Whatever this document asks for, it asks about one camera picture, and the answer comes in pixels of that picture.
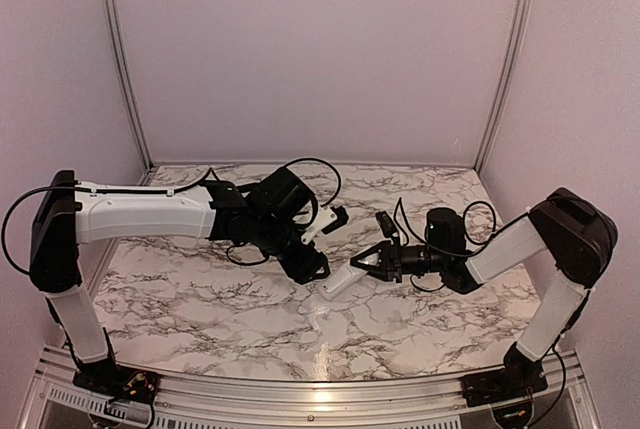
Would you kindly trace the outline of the white remote control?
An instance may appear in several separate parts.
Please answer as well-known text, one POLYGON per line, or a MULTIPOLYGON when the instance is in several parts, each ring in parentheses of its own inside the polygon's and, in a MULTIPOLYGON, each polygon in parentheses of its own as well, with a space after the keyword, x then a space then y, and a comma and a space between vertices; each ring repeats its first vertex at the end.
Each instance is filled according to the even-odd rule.
POLYGON ((319 294, 326 300, 334 300, 346 289, 359 282, 350 269, 350 262, 346 262, 338 269, 333 270, 331 274, 323 279, 318 287, 319 294))

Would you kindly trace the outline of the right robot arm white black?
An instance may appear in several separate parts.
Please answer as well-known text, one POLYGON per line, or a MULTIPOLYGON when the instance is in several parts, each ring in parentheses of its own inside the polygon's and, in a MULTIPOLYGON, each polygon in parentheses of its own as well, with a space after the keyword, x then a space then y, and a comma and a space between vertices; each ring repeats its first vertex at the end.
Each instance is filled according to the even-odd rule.
POLYGON ((541 253, 553 259, 555 276, 496 374, 495 387, 506 397, 519 395, 533 382, 544 356, 578 318, 618 240, 613 220, 566 188, 493 231, 474 250, 467 247, 463 216, 450 208, 427 212, 425 234, 417 245, 400 242, 386 213, 376 218, 385 239, 351 258, 351 282, 365 275, 399 282, 406 275, 436 274, 451 291, 470 294, 541 253))

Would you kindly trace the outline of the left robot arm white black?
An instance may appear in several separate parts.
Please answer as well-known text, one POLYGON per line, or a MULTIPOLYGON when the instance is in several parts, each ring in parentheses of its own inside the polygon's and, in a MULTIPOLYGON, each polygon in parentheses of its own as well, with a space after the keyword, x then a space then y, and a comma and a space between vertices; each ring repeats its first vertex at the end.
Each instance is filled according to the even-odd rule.
POLYGON ((44 293, 79 372, 106 394, 125 387, 79 268, 79 247, 100 240, 178 236, 252 245, 304 285, 330 274, 313 243, 327 226, 314 192, 286 167, 236 186, 205 174, 183 187, 108 186, 60 171, 32 223, 29 278, 44 293))

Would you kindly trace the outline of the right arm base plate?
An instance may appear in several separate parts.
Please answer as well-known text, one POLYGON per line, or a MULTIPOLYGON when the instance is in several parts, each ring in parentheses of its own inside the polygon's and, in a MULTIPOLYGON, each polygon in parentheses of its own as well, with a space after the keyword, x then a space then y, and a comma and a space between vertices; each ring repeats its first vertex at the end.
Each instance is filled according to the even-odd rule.
POLYGON ((463 376, 461 387, 467 406, 477 407, 531 396, 546 390, 548 382, 540 372, 512 380, 505 369, 497 369, 463 376))

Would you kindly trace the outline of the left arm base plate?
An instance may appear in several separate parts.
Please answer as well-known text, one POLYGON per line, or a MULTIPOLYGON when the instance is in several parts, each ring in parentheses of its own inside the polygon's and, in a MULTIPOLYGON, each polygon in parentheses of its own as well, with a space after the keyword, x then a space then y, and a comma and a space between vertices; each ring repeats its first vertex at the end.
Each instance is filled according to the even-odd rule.
POLYGON ((115 401, 134 401, 141 404, 154 402, 160 375, 154 371, 121 366, 113 377, 90 378, 76 372, 73 384, 94 393, 109 396, 115 401))

